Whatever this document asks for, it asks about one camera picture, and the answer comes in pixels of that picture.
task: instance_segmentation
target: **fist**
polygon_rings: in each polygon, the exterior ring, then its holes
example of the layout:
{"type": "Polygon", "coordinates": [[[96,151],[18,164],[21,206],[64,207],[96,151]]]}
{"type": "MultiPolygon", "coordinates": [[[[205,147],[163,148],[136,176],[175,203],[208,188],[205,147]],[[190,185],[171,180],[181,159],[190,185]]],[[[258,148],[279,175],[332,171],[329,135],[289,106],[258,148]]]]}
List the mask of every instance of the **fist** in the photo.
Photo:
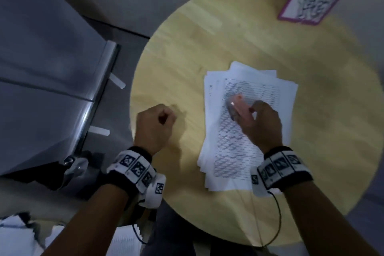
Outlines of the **fist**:
{"type": "Polygon", "coordinates": [[[164,104],[140,112],[136,119],[134,145],[155,155],[167,144],[175,121],[175,114],[164,104]]]}
{"type": "Polygon", "coordinates": [[[282,146],[282,127],[277,111],[261,100],[256,101],[249,110],[251,113],[257,112],[256,119],[251,123],[240,116],[234,118],[249,140],[264,154],[274,147],[282,146]]]}

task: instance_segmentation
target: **skin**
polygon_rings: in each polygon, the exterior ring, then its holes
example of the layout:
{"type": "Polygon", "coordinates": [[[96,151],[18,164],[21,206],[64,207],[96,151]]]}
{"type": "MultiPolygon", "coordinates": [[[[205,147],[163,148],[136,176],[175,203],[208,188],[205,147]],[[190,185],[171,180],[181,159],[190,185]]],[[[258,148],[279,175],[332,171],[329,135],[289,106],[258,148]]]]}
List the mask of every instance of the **skin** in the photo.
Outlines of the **skin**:
{"type": "MultiPolygon", "coordinates": [[[[282,146],[278,113],[260,101],[252,105],[250,112],[257,112],[252,123],[235,118],[250,141],[263,153],[282,146]]],[[[156,154],[167,144],[175,120],[175,114],[163,104],[139,113],[134,145],[156,154]]],[[[314,182],[291,186],[284,195],[311,256],[379,256],[314,182]]],[[[43,255],[105,255],[127,201],[122,189],[108,184],[101,186],[43,255]]]]}

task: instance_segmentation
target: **pink border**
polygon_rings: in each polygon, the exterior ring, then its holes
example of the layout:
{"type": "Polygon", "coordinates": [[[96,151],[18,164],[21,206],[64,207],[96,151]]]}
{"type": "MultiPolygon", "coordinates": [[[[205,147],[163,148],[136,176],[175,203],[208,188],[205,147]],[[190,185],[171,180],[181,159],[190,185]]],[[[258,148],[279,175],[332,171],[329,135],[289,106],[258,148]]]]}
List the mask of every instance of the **pink border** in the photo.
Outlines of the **pink border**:
{"type": "Polygon", "coordinates": [[[339,0],[335,0],[332,5],[327,9],[327,11],[324,13],[324,15],[322,16],[322,18],[318,21],[318,22],[315,22],[315,21],[307,21],[307,20],[302,20],[302,19],[294,19],[294,18],[290,18],[290,17],[283,17],[283,13],[285,12],[286,8],[288,7],[289,3],[291,2],[291,0],[288,0],[287,3],[284,5],[283,9],[280,11],[277,19],[278,20],[281,20],[281,21],[290,21],[290,22],[299,22],[301,24],[308,24],[308,25],[318,25],[323,19],[324,17],[329,13],[329,11],[335,6],[335,4],[338,2],[339,0]]]}

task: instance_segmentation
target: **wooden tabletop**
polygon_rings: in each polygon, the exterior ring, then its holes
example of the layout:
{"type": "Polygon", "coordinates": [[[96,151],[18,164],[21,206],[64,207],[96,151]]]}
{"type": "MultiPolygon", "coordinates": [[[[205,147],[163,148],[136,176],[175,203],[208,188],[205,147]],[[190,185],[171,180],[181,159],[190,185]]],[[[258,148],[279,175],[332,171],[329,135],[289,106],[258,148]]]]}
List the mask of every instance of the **wooden tabletop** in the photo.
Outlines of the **wooden tabletop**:
{"type": "MultiPolygon", "coordinates": [[[[333,17],[319,26],[276,19],[286,0],[192,0],[156,31],[137,65],[131,93],[131,123],[158,103],[178,113],[174,134],[153,164],[167,176],[164,198],[203,231],[259,246],[278,227],[272,198],[251,191],[209,192],[197,166],[204,137],[207,70],[227,70],[239,61],[258,70],[276,69],[299,84],[291,147],[311,169],[315,183],[343,213],[361,198],[382,152],[384,104],[379,79],[354,36],[333,17]]],[[[300,240],[283,195],[282,227],[273,245],[300,240]]]]}

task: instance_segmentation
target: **wristband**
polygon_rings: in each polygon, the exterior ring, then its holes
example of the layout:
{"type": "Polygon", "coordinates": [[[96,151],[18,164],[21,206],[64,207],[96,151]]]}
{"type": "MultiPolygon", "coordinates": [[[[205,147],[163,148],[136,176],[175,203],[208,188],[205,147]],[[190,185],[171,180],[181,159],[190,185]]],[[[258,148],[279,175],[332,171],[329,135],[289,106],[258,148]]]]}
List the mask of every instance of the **wristband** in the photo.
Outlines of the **wristband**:
{"type": "Polygon", "coordinates": [[[267,152],[260,166],[251,167],[251,180],[253,193],[265,196],[271,188],[284,191],[292,185],[312,181],[313,177],[291,148],[281,146],[267,152]]]}
{"type": "Polygon", "coordinates": [[[156,176],[151,166],[151,155],[140,147],[131,147],[122,151],[107,168],[107,183],[125,190],[129,196],[145,193],[156,176]]]}

